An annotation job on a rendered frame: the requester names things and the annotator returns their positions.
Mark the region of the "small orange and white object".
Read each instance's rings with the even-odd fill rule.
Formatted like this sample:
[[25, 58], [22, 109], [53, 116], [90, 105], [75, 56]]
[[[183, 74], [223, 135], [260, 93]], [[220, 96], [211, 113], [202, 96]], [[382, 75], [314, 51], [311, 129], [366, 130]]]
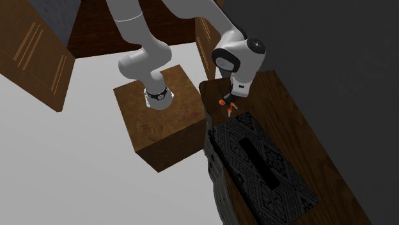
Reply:
[[231, 114], [233, 111], [238, 110], [238, 107], [234, 101], [227, 101], [227, 100], [220, 99], [218, 101], [218, 104], [225, 107], [226, 114], [229, 118], [231, 117]]

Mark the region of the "dark wooden table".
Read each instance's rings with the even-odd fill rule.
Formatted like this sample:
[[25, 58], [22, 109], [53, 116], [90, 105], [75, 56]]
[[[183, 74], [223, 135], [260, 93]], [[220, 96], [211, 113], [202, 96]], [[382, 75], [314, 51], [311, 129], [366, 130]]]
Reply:
[[372, 225], [275, 71], [258, 72], [236, 104], [231, 115], [249, 111], [319, 199], [292, 225]]

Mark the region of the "brown wooden cabinet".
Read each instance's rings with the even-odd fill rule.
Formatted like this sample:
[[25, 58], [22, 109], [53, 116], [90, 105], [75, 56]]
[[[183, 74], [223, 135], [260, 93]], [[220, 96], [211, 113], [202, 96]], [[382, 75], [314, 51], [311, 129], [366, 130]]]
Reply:
[[203, 17], [195, 18], [195, 37], [198, 52], [208, 80], [215, 79], [216, 66], [212, 61], [212, 51], [221, 36], [218, 31]]
[[74, 63], [28, 0], [0, 0], [0, 74], [61, 112]]

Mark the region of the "black patterned tissue box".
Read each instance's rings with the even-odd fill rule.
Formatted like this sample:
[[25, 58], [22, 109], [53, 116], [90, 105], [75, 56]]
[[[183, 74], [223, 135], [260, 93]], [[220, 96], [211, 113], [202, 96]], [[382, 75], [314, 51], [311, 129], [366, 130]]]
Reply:
[[291, 225], [318, 198], [250, 112], [209, 131], [210, 143], [259, 225]]

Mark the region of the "brown wooden robot stand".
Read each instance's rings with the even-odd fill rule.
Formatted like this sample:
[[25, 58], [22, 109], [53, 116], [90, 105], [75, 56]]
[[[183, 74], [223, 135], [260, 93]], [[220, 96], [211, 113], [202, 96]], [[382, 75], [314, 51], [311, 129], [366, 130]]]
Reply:
[[161, 74], [174, 94], [162, 111], [146, 106], [139, 81], [114, 89], [134, 151], [158, 173], [204, 148], [207, 122], [201, 95], [183, 68], [176, 65]]

